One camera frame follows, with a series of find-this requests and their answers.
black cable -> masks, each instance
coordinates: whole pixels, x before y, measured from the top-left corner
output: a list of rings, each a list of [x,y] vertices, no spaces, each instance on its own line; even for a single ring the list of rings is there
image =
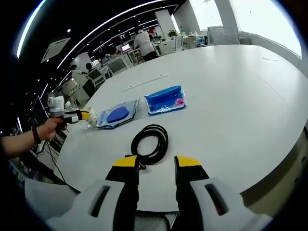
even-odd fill
[[[158,144],[153,152],[148,155],[140,155],[138,153],[139,142],[146,137],[156,136],[158,138]],[[131,143],[132,155],[137,155],[139,158],[140,167],[142,170],[146,169],[145,165],[153,165],[164,158],[168,149],[168,133],[160,125],[150,124],[142,129],[133,139]]]
[[[56,164],[55,161],[54,161],[54,157],[53,157],[52,154],[51,154],[51,149],[50,149],[49,143],[47,143],[47,145],[48,145],[48,148],[49,148],[49,154],[50,154],[50,156],[51,156],[51,160],[52,160],[53,164],[55,165],[55,167],[58,169],[58,171],[59,171],[59,173],[60,173],[60,175],[61,175],[61,177],[62,177],[62,179],[63,179],[64,184],[66,184],[67,186],[73,188],[71,185],[69,185],[68,183],[66,183],[66,181],[65,181],[65,179],[64,179],[64,176],[62,175],[62,172],[61,172],[60,169],[58,168],[57,164]]]

desk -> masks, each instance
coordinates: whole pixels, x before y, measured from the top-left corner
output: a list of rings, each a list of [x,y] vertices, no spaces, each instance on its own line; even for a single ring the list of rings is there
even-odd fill
[[[168,76],[123,92],[161,73]],[[83,191],[104,179],[117,159],[130,154],[135,135],[159,124],[169,134],[169,147],[161,162],[140,171],[138,209],[175,211],[175,155],[198,159],[210,177],[241,193],[281,163],[308,118],[306,77],[282,57],[253,45],[196,48],[145,62],[108,79],[87,106],[99,113],[174,85],[183,86],[184,110],[146,116],[114,130],[73,125],[57,161],[66,182]],[[140,153],[150,153],[156,142],[153,137],[141,141]],[[58,170],[55,174],[61,178]]]

floor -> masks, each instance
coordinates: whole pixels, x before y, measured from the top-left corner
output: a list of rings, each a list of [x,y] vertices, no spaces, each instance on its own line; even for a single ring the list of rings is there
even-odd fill
[[[307,157],[308,138],[303,131],[283,162],[261,182],[241,193],[244,204],[255,213],[275,216],[300,178]]]

